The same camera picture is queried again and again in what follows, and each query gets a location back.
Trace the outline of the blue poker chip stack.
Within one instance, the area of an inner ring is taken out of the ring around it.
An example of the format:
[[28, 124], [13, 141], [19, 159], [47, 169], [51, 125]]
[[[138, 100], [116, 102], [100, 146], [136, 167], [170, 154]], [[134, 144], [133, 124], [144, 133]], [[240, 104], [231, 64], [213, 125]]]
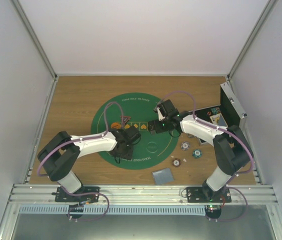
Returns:
[[183, 141], [183, 142], [181, 143], [181, 149], [182, 149], [183, 151], [187, 151], [189, 148], [190, 148], [190, 143], [189, 143], [189, 142]]

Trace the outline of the red poker chip stack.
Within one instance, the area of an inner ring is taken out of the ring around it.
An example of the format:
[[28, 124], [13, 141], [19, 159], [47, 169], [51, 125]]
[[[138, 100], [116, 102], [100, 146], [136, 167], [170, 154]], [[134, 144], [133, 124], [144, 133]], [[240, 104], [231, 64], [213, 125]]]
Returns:
[[181, 166], [181, 160], [179, 158], [175, 158], [173, 161], [172, 161], [172, 165], [176, 168], [180, 167]]

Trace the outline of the orange big blind button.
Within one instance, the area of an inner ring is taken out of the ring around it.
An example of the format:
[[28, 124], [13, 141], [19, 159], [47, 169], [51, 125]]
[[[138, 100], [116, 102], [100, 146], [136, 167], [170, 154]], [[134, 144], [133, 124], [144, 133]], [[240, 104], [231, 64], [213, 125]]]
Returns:
[[114, 122], [111, 124], [110, 126], [112, 129], [121, 129], [122, 128], [122, 125], [120, 122]]

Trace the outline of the black red all-in triangle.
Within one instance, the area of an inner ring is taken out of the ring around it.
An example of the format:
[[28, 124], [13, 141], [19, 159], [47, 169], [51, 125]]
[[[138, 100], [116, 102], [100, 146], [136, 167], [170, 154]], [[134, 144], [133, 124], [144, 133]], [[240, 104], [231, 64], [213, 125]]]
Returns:
[[121, 118], [121, 127], [124, 128], [128, 122], [131, 120], [130, 116], [122, 116]]

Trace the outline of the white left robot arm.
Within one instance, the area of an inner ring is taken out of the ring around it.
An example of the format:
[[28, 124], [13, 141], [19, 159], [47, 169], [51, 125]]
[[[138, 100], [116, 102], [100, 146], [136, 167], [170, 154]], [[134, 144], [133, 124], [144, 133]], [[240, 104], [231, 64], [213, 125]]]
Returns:
[[141, 133], [131, 126], [127, 129], [110, 129], [99, 134], [86, 136], [69, 135], [59, 132], [37, 155], [39, 167], [52, 182], [57, 182], [73, 202], [84, 197], [83, 184], [73, 173], [72, 168], [77, 159], [99, 152], [107, 152], [114, 162], [132, 160], [134, 146], [141, 140]]

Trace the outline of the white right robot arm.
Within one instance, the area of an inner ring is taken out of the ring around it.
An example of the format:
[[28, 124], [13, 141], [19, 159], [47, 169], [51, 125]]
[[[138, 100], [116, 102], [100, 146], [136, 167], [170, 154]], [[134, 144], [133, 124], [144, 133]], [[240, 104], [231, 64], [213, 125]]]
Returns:
[[147, 123], [151, 134], [190, 134], [214, 148], [217, 167], [202, 184], [202, 196], [215, 202], [223, 189], [237, 174], [247, 174], [254, 168], [254, 154], [241, 128], [219, 126], [203, 120], [194, 111], [179, 112], [171, 100], [160, 102], [153, 110], [157, 118]]

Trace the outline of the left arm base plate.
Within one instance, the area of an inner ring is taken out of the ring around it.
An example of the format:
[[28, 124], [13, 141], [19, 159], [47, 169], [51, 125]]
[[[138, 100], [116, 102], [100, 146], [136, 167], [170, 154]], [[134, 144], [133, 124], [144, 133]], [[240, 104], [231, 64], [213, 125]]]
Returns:
[[51, 195], [55, 197], [55, 202], [58, 203], [97, 203], [99, 201], [100, 187], [98, 186], [83, 186], [75, 193], [66, 193], [62, 187], [58, 187], [56, 192]]

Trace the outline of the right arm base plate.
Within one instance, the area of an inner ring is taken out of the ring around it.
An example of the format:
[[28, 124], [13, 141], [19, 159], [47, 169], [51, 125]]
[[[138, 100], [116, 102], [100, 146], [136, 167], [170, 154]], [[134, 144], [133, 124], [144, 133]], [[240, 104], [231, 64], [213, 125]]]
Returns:
[[188, 186], [181, 191], [188, 203], [231, 203], [230, 190], [222, 187], [218, 191], [206, 190], [202, 186]]

